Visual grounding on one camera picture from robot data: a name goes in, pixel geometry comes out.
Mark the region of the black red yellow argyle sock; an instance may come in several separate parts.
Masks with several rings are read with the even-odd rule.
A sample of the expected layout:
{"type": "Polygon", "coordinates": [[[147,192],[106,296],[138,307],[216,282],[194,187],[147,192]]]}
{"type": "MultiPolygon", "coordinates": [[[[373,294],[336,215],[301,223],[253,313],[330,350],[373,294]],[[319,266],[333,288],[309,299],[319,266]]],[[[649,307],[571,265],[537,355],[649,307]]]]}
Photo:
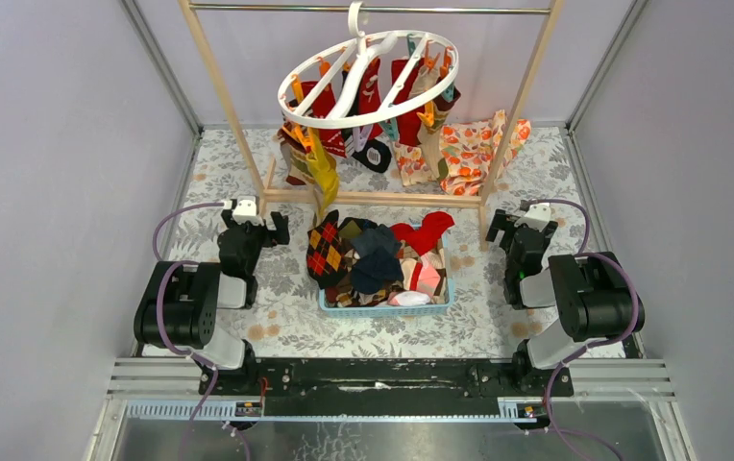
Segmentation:
{"type": "Polygon", "coordinates": [[[348,273],[344,244],[339,232],[339,211],[330,211],[308,233],[306,268],[320,290],[338,284],[348,273]]]}

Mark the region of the white round clip hanger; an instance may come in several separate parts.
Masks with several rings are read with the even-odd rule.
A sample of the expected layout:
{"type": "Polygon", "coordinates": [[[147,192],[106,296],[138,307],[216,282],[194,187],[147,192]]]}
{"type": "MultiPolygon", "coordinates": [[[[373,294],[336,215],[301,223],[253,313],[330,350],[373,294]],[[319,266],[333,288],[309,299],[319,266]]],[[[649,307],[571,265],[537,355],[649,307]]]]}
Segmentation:
{"type": "Polygon", "coordinates": [[[424,113],[424,105],[454,84],[459,55],[451,41],[417,30],[367,34],[361,11],[360,1],[348,8],[350,39],[303,61],[282,80],[277,102],[288,121],[325,130],[368,127],[424,113]],[[407,51],[404,67],[386,91],[375,89],[379,59],[400,45],[407,51]]]}

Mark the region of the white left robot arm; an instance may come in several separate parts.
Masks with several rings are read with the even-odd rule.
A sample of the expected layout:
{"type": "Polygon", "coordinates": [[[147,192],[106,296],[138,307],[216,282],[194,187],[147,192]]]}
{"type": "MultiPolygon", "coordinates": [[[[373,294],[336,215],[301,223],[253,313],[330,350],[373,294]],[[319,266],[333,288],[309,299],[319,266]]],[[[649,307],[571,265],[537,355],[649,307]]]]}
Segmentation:
{"type": "Polygon", "coordinates": [[[227,228],[217,237],[217,262],[158,262],[134,317],[134,336],[151,345],[221,371],[237,395],[257,385],[250,344],[216,326],[220,309],[250,309],[256,300],[255,270],[262,250],[290,242],[288,218],[270,213],[262,224],[221,213],[227,228]]]}

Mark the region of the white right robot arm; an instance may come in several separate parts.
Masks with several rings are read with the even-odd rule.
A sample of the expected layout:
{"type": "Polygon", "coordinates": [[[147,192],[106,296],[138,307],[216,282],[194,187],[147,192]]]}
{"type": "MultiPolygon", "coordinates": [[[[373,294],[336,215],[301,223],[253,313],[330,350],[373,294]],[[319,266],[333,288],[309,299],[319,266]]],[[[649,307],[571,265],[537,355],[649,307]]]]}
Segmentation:
{"type": "Polygon", "coordinates": [[[523,206],[521,215],[495,211],[486,235],[506,260],[506,302],[518,310],[554,307],[558,318],[521,342],[510,371],[512,386],[533,396],[549,382],[549,369],[590,349],[623,341],[641,330],[645,310],[636,288],[609,252],[554,255],[543,265],[558,223],[547,203],[523,206]]]}

